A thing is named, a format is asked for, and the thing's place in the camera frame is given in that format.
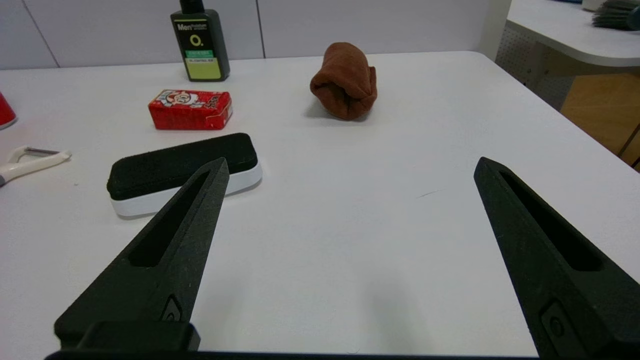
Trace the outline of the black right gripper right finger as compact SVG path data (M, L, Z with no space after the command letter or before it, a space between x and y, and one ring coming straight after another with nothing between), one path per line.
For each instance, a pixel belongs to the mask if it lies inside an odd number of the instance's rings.
M639 283L507 166L473 177L538 356L637 360Z

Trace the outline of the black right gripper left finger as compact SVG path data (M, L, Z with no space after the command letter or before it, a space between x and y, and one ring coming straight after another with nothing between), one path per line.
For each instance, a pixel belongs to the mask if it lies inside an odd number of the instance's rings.
M54 323L61 350L196 351L191 324L230 173L204 164Z

